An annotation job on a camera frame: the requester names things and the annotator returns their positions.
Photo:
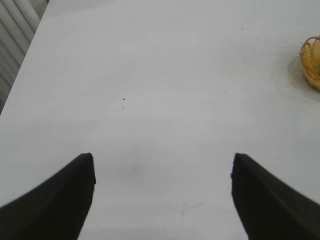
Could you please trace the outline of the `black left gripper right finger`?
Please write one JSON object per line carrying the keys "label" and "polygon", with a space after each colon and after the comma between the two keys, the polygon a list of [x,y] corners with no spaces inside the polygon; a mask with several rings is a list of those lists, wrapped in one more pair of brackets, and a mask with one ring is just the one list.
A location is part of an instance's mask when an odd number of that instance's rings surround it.
{"label": "black left gripper right finger", "polygon": [[236,153],[231,196],[250,240],[318,240],[320,205],[258,164]]}

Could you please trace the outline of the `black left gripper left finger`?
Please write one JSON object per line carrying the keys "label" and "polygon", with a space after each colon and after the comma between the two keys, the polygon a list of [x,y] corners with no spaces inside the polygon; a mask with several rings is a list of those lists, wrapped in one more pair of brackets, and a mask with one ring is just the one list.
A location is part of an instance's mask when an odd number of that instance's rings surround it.
{"label": "black left gripper left finger", "polygon": [[2,240],[76,240],[93,201],[91,153],[82,153],[37,187],[0,208]]}

